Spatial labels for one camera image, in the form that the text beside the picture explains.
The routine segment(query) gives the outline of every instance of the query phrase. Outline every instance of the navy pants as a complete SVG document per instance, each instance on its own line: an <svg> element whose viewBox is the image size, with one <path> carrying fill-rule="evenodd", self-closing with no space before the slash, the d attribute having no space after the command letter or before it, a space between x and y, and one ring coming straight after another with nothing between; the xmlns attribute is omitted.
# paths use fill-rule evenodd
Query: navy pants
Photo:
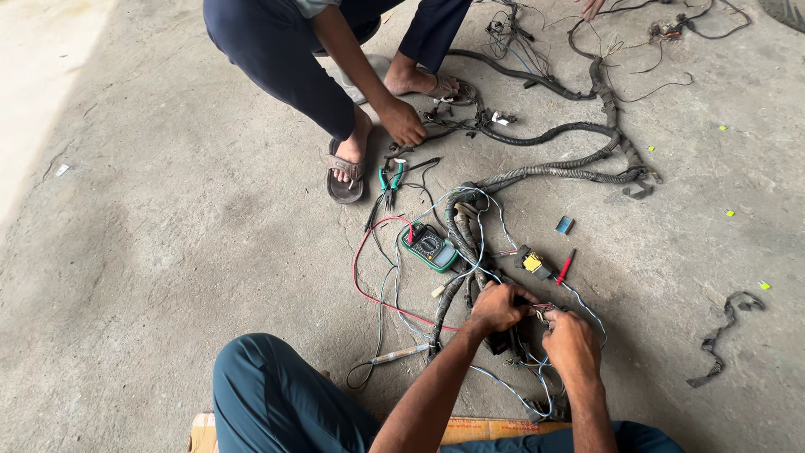
<svg viewBox="0 0 805 453"><path fill-rule="evenodd" d="M243 335L221 350L213 406L221 453L363 452L380 429L369 412L269 334ZM615 422L613 429L621 452L683 453L655 428ZM441 451L572 452L572 429L445 445Z"/></svg>
<svg viewBox="0 0 805 453"><path fill-rule="evenodd" d="M359 28L403 0L343 0ZM399 51L432 72L456 36L472 0L422 0ZM322 46L293 0L204 0L204 22L216 46L268 94L294 107L339 141L355 127L352 100L316 61Z"/></svg>

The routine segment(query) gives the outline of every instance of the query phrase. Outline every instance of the teal pants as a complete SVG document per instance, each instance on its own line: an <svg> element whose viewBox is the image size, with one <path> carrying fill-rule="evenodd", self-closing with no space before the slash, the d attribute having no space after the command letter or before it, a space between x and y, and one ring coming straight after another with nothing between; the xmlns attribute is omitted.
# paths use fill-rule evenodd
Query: teal pants
<svg viewBox="0 0 805 453"><path fill-rule="evenodd" d="M213 406L221 453L363 452L380 422L307 364L288 343L249 334L215 361ZM621 452L682 453L662 431L613 423ZM442 446L443 453L573 451L572 430Z"/></svg>

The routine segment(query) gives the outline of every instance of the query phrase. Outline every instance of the multimeter display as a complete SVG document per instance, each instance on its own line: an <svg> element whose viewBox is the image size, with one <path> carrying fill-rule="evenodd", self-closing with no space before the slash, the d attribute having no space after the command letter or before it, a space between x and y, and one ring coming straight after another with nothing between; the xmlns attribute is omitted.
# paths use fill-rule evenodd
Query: multimeter display
<svg viewBox="0 0 805 453"><path fill-rule="evenodd" d="M400 238L402 246L433 270L439 273L446 272L458 256L456 249L422 223L414 222L413 226L414 242L409 243L408 235L402 235Z"/></svg>

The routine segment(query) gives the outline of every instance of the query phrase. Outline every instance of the concrete floor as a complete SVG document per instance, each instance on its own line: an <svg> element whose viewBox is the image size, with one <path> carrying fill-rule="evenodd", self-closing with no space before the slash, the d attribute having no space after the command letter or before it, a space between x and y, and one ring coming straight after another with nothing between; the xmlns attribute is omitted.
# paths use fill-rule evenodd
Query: concrete floor
<svg viewBox="0 0 805 453"><path fill-rule="evenodd" d="M533 5L549 23L578 8ZM656 47L611 57L621 65L612 78L625 98L684 81L683 72L696 79L623 106L623 129L663 175L653 196L633 201L617 186L533 178L497 199L515 242L555 263L578 249L569 283L609 332L602 374L613 419L657 426L687 451L802 451L805 183L795 143L803 140L805 35L755 2L738 6L754 25L717 41L686 32L665 46L652 73L630 74L656 62ZM365 50L391 56L415 7L401 5ZM454 47L478 50L496 10L473 5ZM617 34L629 46L645 40L651 22L684 10L652 5L594 25L604 45ZM725 31L738 21L719 5L697 26ZM533 11L522 22L532 31L543 23ZM563 21L539 37L551 46L558 80L587 89L588 61L565 42L571 25ZM589 29L578 43L597 48ZM520 122L508 131L518 136L604 121L599 101L525 91L473 60L448 57L443 70L473 82L488 105L516 113ZM377 340L377 309L349 281L370 201L330 202L319 158L327 141L215 49L199 2L117 4L23 181L0 251L2 450L180 451L193 415L212 409L217 351L252 331L286 339L345 386L346 372L371 356ZM440 196L462 181L602 144L585 132L532 148L455 134L410 161L444 156L428 172ZM378 132L373 150L386 145ZM61 164L71 168L56 177ZM625 164L616 156L597 167L620 172ZM371 178L369 191L378 192ZM406 188L396 213L413 216L426 206ZM562 215L576 219L567 238L553 231ZM493 216L486 225L489 245L505 247ZM393 231L380 236L390 248ZM403 259L400 304L430 317L429 293L444 278ZM361 268L361 284L377 294L385 267L373 247ZM567 292L511 275L546 300L575 304ZM759 280L771 289L758 289ZM767 311L737 313L717 346L726 371L692 389L685 379L712 364L698 351L701 340L723 323L724 299L738 289L754 291ZM456 303L448 325L466 315ZM418 342L396 316L385 316L384 352ZM476 363L539 397L531 376L487 351ZM387 412L423 366L422 356L387 364L351 394ZM454 413L526 416L511 393L475 372Z"/></svg>

